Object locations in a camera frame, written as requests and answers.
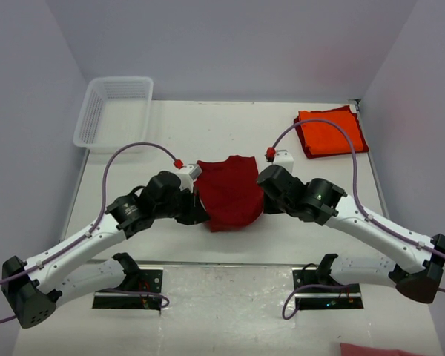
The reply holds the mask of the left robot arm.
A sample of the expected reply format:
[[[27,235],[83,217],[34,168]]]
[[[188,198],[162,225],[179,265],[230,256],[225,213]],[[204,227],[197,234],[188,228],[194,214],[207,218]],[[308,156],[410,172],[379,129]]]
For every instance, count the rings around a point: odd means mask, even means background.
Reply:
[[[1,290],[20,326],[37,326],[58,307],[95,291],[135,289],[139,269],[128,254],[115,254],[95,267],[88,261],[151,228],[156,220],[174,219],[183,225],[208,221],[194,190],[200,174],[196,164],[175,173],[161,171],[147,185],[116,198],[95,222],[64,242],[26,260],[6,260]]]

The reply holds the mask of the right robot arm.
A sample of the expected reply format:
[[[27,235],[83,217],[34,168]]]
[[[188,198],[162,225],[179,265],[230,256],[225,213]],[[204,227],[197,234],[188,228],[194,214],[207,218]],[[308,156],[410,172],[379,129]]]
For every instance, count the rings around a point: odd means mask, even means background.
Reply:
[[[350,284],[395,288],[404,297],[430,304],[439,291],[445,263],[445,236],[418,234],[358,208],[355,198],[328,180],[304,183],[279,165],[270,165],[257,178],[264,193],[264,212],[288,214],[316,223],[367,244],[377,257],[326,254],[313,281],[324,291]]]

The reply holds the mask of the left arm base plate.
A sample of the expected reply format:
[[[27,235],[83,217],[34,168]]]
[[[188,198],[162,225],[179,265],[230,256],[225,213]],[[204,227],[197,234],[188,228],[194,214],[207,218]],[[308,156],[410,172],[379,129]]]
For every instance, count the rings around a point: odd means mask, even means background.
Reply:
[[[139,265],[138,275],[115,291],[98,291],[92,309],[146,310],[160,312],[169,301],[162,296],[163,267]]]

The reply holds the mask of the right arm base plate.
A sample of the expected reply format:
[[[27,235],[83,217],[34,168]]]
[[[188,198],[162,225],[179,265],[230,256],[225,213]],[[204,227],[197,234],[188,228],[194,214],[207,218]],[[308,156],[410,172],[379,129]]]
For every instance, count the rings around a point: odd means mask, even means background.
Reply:
[[[316,271],[317,266],[313,263],[293,268],[294,289],[304,285],[319,284]],[[313,287],[297,293],[294,299],[295,305],[300,311],[364,308],[359,285],[349,286],[347,289],[320,289]]]

